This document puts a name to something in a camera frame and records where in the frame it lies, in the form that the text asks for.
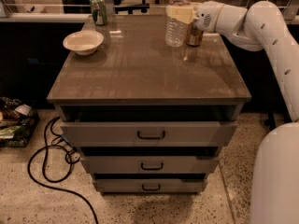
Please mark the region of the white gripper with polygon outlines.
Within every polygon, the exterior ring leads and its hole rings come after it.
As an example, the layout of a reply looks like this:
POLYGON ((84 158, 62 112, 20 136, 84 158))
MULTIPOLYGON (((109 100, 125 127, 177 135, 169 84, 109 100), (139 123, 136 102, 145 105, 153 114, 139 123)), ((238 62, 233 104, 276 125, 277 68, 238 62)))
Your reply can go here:
POLYGON ((196 15, 196 27, 204 32, 214 33, 223 3, 208 1, 202 3, 197 11, 194 6, 167 6, 166 15, 185 24, 190 24, 196 15))

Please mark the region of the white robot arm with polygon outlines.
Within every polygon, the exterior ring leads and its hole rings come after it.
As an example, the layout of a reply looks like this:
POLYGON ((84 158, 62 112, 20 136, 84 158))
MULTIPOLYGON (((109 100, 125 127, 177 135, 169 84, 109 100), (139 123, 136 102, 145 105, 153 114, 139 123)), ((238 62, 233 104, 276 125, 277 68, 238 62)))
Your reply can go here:
POLYGON ((169 5, 166 15, 181 23, 218 33, 249 51, 264 50, 269 64, 252 74, 261 95, 282 96, 291 121, 259 145, 253 171, 250 224, 299 224, 299 45, 279 8, 259 1, 250 8, 208 1, 169 5))

